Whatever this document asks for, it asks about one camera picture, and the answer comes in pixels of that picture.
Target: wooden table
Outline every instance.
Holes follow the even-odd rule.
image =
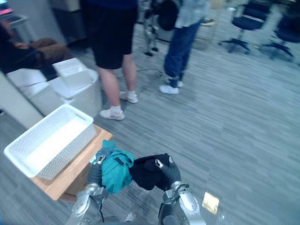
[[[101,149],[103,140],[111,139],[111,133],[97,125],[94,126],[97,132],[96,136],[53,180],[45,180],[39,177],[31,179],[53,200],[76,201],[77,192],[86,184],[87,173],[90,169],[90,159]]]

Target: black glove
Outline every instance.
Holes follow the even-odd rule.
[[[181,181],[180,171],[171,156],[169,157],[169,166],[164,165],[159,159],[155,159],[155,165],[161,169],[169,185]]]
[[[104,156],[99,156],[95,165],[92,165],[88,174],[88,184],[96,183],[102,187],[102,162],[104,161]]]

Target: monitor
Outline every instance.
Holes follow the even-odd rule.
[[[5,15],[13,12],[13,10],[8,6],[7,0],[0,0],[0,15]]]

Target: white sock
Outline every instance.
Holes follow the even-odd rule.
[[[136,96],[135,90],[128,90],[127,91],[127,97],[128,98],[134,98]]]
[[[119,115],[122,112],[121,106],[111,106],[112,115]]]

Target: black shorts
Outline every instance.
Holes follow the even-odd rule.
[[[120,68],[123,56],[132,52],[137,8],[115,10],[89,4],[85,16],[88,40],[97,66]]]

